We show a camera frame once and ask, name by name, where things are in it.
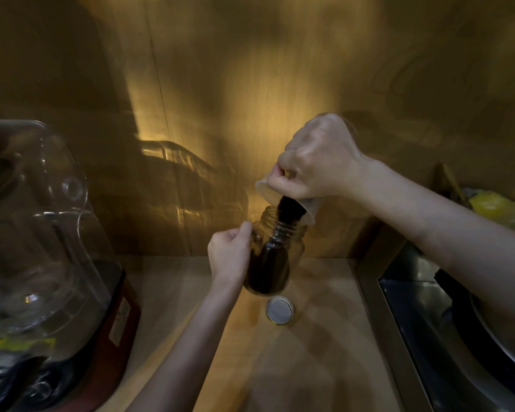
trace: metal lid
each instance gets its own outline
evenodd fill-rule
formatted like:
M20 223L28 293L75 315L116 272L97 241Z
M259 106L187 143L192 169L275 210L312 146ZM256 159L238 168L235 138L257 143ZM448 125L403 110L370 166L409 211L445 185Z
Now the metal lid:
M285 325L290 322L294 315L294 305L288 298L275 296L267 302L265 313L273 324Z

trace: jar neck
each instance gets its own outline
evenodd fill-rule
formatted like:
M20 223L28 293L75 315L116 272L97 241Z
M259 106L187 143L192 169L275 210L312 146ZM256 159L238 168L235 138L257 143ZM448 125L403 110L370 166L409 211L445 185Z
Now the jar neck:
M278 210L277 207L274 206L265 208L265 211L261 214L261 222L264 226L275 231L277 234L285 235L289 238L302 238L307 231L307 225L301 223L301 221L296 225L278 221Z

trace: coffee grounds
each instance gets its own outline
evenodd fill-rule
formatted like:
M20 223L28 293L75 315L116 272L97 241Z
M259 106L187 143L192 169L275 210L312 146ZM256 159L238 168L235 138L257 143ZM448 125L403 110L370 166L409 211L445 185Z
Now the coffee grounds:
M278 203L278 221L285 224L296 225L305 213L305 209L289 197L282 197ZM250 289L263 295L284 290L290 276L288 247L289 241L281 242L272 237L264 244L259 255L252 250L246 276L246 284Z

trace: left hand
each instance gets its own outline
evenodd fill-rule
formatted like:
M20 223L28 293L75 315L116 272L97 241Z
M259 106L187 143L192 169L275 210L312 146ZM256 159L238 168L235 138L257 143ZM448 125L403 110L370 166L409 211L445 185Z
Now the left hand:
M240 228L215 233L208 244L208 258L212 269L212 286L235 293L242 289L250 260L251 222L244 221Z

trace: countertop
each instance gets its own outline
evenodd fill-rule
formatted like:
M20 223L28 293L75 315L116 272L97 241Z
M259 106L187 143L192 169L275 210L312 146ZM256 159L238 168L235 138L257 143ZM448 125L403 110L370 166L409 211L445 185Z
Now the countertop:
M124 257L142 307L118 390L100 412L125 410L206 295L206 257ZM242 290L195 411L400 411L346 259L302 259L283 292L286 326L265 315L267 298Z

